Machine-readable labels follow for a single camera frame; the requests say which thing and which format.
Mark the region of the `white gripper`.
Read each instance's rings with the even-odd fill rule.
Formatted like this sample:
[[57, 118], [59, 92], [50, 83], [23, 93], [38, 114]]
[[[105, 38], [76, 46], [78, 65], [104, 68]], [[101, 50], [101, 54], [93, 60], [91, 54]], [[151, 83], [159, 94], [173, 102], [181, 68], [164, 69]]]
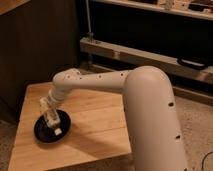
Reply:
[[54, 120], [60, 120], [57, 109], [64, 101], [64, 94], [55, 90], [50, 90], [48, 94], [39, 100], [40, 113], [46, 114], [51, 111], [51, 117]]

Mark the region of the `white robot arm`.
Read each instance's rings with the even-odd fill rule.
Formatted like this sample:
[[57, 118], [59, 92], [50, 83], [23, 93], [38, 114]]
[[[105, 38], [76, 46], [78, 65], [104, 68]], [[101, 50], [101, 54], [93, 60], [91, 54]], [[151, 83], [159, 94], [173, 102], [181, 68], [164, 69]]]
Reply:
[[77, 69], [57, 73], [40, 111], [49, 128], [61, 133], [57, 108], [74, 89], [120, 93], [135, 171], [188, 171], [171, 82], [153, 66], [83, 75]]

